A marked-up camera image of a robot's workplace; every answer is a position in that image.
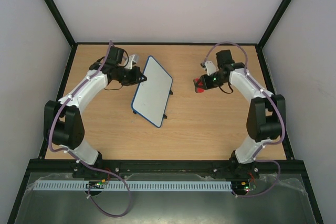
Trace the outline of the right controller circuit board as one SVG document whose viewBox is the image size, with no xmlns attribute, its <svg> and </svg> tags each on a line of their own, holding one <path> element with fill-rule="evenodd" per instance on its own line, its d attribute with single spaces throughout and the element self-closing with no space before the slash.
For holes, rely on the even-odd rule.
<svg viewBox="0 0 336 224">
<path fill-rule="evenodd" d="M 232 191 L 237 195 L 246 195 L 250 191 L 256 190 L 256 185 L 249 181 L 232 182 Z"/>
</svg>

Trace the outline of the controller circuit board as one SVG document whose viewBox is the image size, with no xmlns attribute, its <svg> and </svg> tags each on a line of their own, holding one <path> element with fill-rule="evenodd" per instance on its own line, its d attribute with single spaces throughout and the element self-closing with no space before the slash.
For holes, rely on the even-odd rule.
<svg viewBox="0 0 336 224">
<path fill-rule="evenodd" d="M 109 183 L 109 181 L 106 180 L 106 179 L 90 180 L 90 181 L 86 182 L 85 189 L 89 189 L 90 187 L 96 188 L 96 189 L 104 189 L 108 183 Z"/>
<path fill-rule="evenodd" d="M 249 181 L 232 182 L 232 191 L 237 195 L 246 195 L 250 191 L 256 190 L 256 185 Z"/>
</svg>

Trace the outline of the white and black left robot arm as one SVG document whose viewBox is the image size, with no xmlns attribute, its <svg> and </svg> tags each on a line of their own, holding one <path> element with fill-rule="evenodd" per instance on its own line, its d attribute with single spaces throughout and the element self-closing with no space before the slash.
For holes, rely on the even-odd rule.
<svg viewBox="0 0 336 224">
<path fill-rule="evenodd" d="M 139 56 L 128 55 L 115 46 L 109 46 L 104 57 L 96 60 L 85 77 L 58 101 L 48 101 L 44 108 L 44 138 L 51 152 L 65 152 L 78 163 L 94 165 L 100 152 L 85 140 L 82 112 L 95 96 L 111 81 L 123 87 L 147 80 L 137 66 Z"/>
</svg>

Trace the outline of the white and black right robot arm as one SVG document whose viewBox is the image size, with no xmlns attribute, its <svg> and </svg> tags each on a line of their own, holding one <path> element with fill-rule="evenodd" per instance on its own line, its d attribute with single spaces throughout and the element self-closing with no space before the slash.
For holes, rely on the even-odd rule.
<svg viewBox="0 0 336 224">
<path fill-rule="evenodd" d="M 235 87 L 249 102 L 246 121 L 247 137 L 233 151 L 229 172 L 239 178 L 247 172 L 247 165 L 256 160 L 267 145 L 281 144 L 286 135 L 286 102 L 282 95 L 265 89 L 249 72 L 247 64 L 235 62 L 229 50 L 216 53 L 217 64 L 205 60 L 201 67 L 206 73 L 193 80 L 195 92 L 219 88 L 227 84 Z"/>
</svg>

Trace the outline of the left controller circuit board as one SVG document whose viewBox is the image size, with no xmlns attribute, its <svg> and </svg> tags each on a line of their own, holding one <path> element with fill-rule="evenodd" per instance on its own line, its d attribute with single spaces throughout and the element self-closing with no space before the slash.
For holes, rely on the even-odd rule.
<svg viewBox="0 0 336 224">
<path fill-rule="evenodd" d="M 86 182 L 85 189 L 89 189 L 90 187 L 96 188 L 96 189 L 104 189 L 108 183 L 109 183 L 109 181 L 106 180 L 106 179 L 90 180 L 90 181 Z"/>
</svg>

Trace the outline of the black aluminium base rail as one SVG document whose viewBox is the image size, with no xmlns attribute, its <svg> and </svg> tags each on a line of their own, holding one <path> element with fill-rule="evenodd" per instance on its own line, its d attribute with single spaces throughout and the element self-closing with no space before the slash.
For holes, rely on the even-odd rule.
<svg viewBox="0 0 336 224">
<path fill-rule="evenodd" d="M 249 174 L 273 174 L 278 171 L 272 162 L 238 164 L 232 161 L 139 161 L 103 160 L 102 168 L 108 168 L 120 176 L 131 174 L 197 174 L 202 177 L 224 178 L 228 180 L 245 179 Z M 31 159 L 25 178 L 31 173 L 70 173 L 74 178 L 98 179 L 107 177 L 102 172 L 92 171 L 69 159 Z"/>
</svg>

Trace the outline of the small blue-framed whiteboard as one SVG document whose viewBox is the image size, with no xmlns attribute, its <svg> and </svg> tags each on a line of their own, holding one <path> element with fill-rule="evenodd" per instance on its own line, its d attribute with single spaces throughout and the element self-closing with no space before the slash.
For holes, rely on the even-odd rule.
<svg viewBox="0 0 336 224">
<path fill-rule="evenodd" d="M 138 84 L 131 109 L 160 128 L 166 119 L 168 99 L 173 94 L 173 78 L 153 56 L 148 56 L 143 74 L 147 80 Z"/>
</svg>

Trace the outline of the red whiteboard eraser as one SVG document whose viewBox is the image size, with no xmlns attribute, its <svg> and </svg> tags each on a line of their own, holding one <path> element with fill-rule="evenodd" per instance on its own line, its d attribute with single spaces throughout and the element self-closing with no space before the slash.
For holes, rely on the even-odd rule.
<svg viewBox="0 0 336 224">
<path fill-rule="evenodd" d="M 204 86 L 203 86 L 203 82 L 200 78 L 194 79 L 193 83 L 194 83 L 196 93 L 203 93 L 205 91 Z"/>
</svg>

